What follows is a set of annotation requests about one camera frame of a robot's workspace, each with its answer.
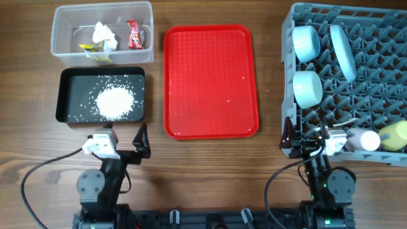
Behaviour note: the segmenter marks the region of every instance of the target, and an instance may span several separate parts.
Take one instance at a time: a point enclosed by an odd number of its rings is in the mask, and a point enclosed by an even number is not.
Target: white cup
[[[374,151],[380,146],[379,135],[372,131],[362,128],[351,128],[349,132],[352,136],[348,138],[345,147],[349,151],[366,150]]]
[[[295,54],[301,62],[316,58],[321,50],[318,33],[311,25],[293,29],[293,45]]]
[[[297,71],[293,77],[294,95],[302,109],[317,105],[322,100],[322,83],[314,71]]]

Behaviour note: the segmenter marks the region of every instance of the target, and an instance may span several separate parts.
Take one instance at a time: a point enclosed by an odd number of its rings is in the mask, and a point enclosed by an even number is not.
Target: wooden surface
[[[50,53],[55,9],[80,0],[0,2],[0,228],[37,228],[20,195],[24,174],[38,162],[80,148],[98,127],[68,127],[55,119],[59,77],[66,68]],[[120,202],[133,210],[264,209],[267,179],[292,163],[278,149],[284,67],[280,30],[293,1],[153,1],[156,61],[147,72],[146,121],[153,150],[149,160],[128,168],[133,188]],[[406,1],[325,1],[327,4],[407,9]],[[243,24],[252,33],[261,125],[253,137],[175,141],[162,128],[163,35],[175,25]],[[139,124],[114,128],[121,149]],[[70,228],[80,210],[76,180],[99,161],[76,155],[47,165],[29,178],[26,194],[49,228]],[[341,163],[357,174],[354,212],[358,228],[407,227],[407,169],[381,163]],[[270,204],[295,207],[310,199],[291,169],[271,187]]]

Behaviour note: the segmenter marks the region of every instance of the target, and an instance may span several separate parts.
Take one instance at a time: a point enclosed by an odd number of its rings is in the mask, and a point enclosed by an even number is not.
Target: red tray
[[[249,137],[259,127],[243,25],[177,26],[164,39],[164,127],[175,139]]]

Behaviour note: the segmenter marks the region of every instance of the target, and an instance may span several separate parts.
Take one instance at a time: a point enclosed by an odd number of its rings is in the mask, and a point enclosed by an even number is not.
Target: clear plastic bin
[[[127,20],[136,20],[144,31],[143,50],[128,48],[130,29]],[[79,44],[93,44],[97,22],[107,25],[116,34],[118,46],[113,52],[85,53]],[[51,35],[51,53],[67,66],[99,66],[136,64],[154,61],[154,21],[151,3],[82,4],[60,6],[55,10]],[[101,54],[112,62],[92,60]]]

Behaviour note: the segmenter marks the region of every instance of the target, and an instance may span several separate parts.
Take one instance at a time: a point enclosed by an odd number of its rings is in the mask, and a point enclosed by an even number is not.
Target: red candy wrapper
[[[140,28],[135,20],[128,20],[127,25],[130,27],[130,42],[128,48],[144,49],[140,38]]]

